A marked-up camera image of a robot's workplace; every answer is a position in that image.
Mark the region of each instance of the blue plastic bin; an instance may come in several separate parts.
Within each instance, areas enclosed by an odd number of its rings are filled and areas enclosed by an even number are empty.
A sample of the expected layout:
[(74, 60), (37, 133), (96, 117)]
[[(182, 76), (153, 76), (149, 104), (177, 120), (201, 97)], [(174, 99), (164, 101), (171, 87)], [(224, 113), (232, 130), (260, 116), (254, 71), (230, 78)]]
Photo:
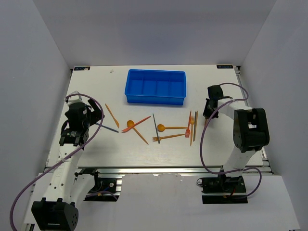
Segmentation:
[(183, 71), (128, 71), (125, 95), (129, 103), (183, 105), (186, 75)]

